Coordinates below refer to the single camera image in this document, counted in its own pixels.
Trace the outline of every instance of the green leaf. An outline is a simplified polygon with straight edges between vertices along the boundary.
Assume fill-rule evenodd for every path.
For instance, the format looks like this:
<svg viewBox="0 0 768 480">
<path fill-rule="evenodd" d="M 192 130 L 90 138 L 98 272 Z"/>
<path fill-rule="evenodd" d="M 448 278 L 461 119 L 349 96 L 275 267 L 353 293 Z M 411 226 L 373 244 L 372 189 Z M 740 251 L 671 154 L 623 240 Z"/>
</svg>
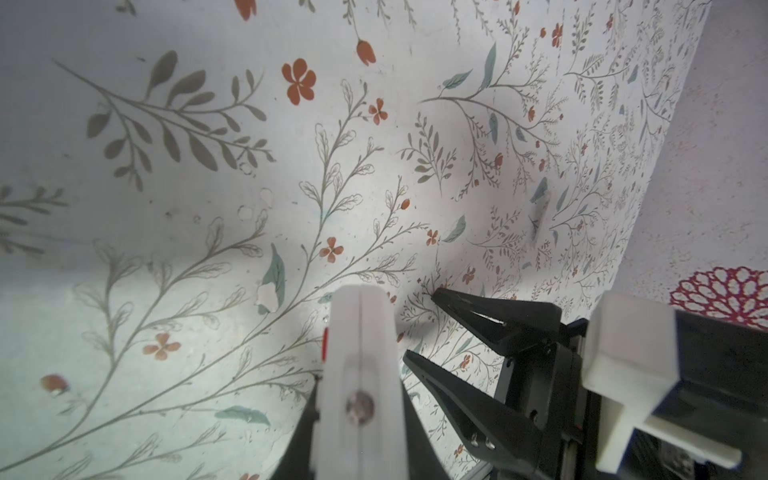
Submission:
<svg viewBox="0 0 768 480">
<path fill-rule="evenodd" d="M 465 340 L 465 341 L 464 341 L 464 343 L 462 343 L 462 346 L 460 346 L 460 347 L 459 347 L 459 348 L 456 350 L 456 355 L 458 355 L 459 353 L 463 352 L 463 351 L 464 351 L 464 349 L 465 349 L 465 348 L 467 348 L 467 346 L 469 346 L 469 343 L 470 343 L 471 341 L 472 341 L 472 338 L 468 338 L 467 340 Z"/>
<path fill-rule="evenodd" d="M 491 51 L 488 52 L 488 57 L 485 58 L 485 76 L 480 84 L 480 90 L 488 88 L 493 78 L 493 66 L 496 64 L 496 44 L 493 44 Z"/>
<path fill-rule="evenodd" d="M 150 73 L 149 76 L 147 93 L 144 95 L 145 100 L 149 98 L 153 88 L 170 80 L 170 77 L 174 74 L 174 69 L 176 68 L 176 63 L 178 60 L 179 58 L 178 55 L 176 55 L 176 51 L 170 50 L 165 52 L 165 55 L 160 57 L 160 60 L 154 64 L 154 67 L 152 67 L 152 73 Z"/>
<path fill-rule="evenodd" d="M 533 197 L 531 197 L 531 203 L 535 204 L 536 200 L 542 198 L 545 193 L 547 193 L 547 177 L 542 178 L 538 183 L 538 187 L 536 187 L 536 191 L 533 193 Z"/>
<path fill-rule="evenodd" d="M 219 167 L 216 165 L 216 159 L 210 154 L 208 147 L 203 145 L 203 142 L 193 135 L 190 135 L 190 149 L 192 150 L 192 155 L 194 155 L 197 161 L 202 163 L 205 168 L 213 170 L 214 172 L 219 170 Z"/>
<path fill-rule="evenodd" d="M 264 413 L 239 405 L 216 412 L 216 415 L 214 416 L 218 419 L 243 420 L 247 423 L 263 423 L 264 425 L 270 425 L 270 420 Z"/>
<path fill-rule="evenodd" d="M 560 200 L 558 200 L 557 205 L 555 205 L 555 207 L 558 209 L 558 212 L 563 207 L 563 202 L 565 202 L 565 195 L 567 194 L 568 194 L 568 187 L 566 187 L 565 190 L 563 190 L 563 193 L 560 195 Z"/>
<path fill-rule="evenodd" d="M 267 283 L 275 284 L 275 293 L 277 294 L 277 307 L 280 308 L 283 305 L 283 300 L 286 297 L 286 266 L 283 263 L 283 259 L 277 254 L 277 248 L 272 243 L 272 263 L 270 268 L 264 274 L 261 284 Z M 269 310 L 264 305 L 259 305 L 259 314 L 264 315 Z"/>
<path fill-rule="evenodd" d="M 491 139 L 493 139 L 493 143 L 495 144 L 498 140 L 498 119 L 496 118 L 496 114 L 491 114 L 491 119 L 488 123 L 491 126 Z"/>
<path fill-rule="evenodd" d="M 198 70 L 190 73 L 177 81 L 170 89 L 168 99 L 165 102 L 165 107 L 170 107 L 170 104 L 174 101 L 176 96 L 181 94 L 193 94 L 200 90 L 203 87 L 203 84 L 205 84 L 205 70 Z"/>
<path fill-rule="evenodd" d="M 227 162 L 227 165 L 237 170 L 237 161 L 235 160 L 235 156 L 232 155 L 232 150 L 230 150 L 223 142 L 219 142 L 219 145 L 221 145 L 221 154 L 224 157 L 224 161 Z"/>
<path fill-rule="evenodd" d="M 93 114 L 88 118 L 88 138 L 93 138 L 99 135 L 109 123 L 111 111 L 106 114 Z"/>
<path fill-rule="evenodd" d="M 448 90 L 451 90 L 452 88 L 456 88 L 460 84 L 464 83 L 464 80 L 466 80 L 469 74 L 471 73 L 472 73 L 472 70 L 466 73 L 457 73 L 454 76 L 450 77 L 448 80 L 442 82 L 442 86 Z"/>
<path fill-rule="evenodd" d="M 635 80 L 637 80 L 637 65 L 634 66 L 634 69 L 632 70 L 632 75 L 629 76 L 629 80 L 627 80 L 627 83 L 630 84 Z"/>
<path fill-rule="evenodd" d="M 118 138 L 117 140 L 109 142 L 107 146 L 104 147 L 104 156 L 110 159 L 115 158 L 123 151 L 123 145 L 125 145 L 124 138 Z"/>
<path fill-rule="evenodd" d="M 462 233 L 464 233 L 464 229 L 467 227 L 467 222 L 464 220 L 464 215 L 461 215 L 461 217 L 456 221 L 456 226 L 453 227 L 453 231 L 450 235 L 448 235 L 446 238 L 442 239 L 445 243 L 451 243 L 452 241 L 459 238 Z"/>
<path fill-rule="evenodd" d="M 175 161 L 181 161 L 181 152 L 179 151 L 179 144 L 176 143 L 176 138 L 174 138 L 174 135 L 168 130 L 168 127 L 163 125 L 163 144 L 165 145 L 165 149 L 168 150 L 168 154 L 171 158 L 173 158 Z"/>
</svg>

